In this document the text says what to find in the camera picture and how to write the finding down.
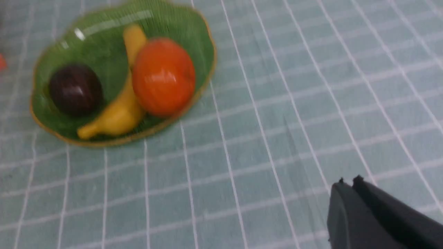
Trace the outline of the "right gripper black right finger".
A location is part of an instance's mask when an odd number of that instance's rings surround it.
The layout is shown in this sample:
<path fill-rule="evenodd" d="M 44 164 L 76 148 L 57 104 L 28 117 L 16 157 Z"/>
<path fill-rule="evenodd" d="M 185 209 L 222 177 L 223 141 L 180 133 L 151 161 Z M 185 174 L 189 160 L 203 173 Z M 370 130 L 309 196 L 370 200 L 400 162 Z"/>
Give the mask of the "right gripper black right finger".
<path fill-rule="evenodd" d="M 406 205 L 358 175 L 352 188 L 381 226 L 407 249 L 441 249 L 442 224 Z"/>

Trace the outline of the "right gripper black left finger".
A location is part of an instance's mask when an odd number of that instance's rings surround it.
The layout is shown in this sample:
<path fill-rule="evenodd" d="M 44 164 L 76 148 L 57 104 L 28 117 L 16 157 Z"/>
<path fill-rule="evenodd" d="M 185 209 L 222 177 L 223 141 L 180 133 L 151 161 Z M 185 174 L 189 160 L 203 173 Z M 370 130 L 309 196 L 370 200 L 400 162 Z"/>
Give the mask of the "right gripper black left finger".
<path fill-rule="evenodd" d="M 407 249 L 381 225 L 364 199 L 340 178 L 331 186 L 327 215 L 332 249 Z"/>

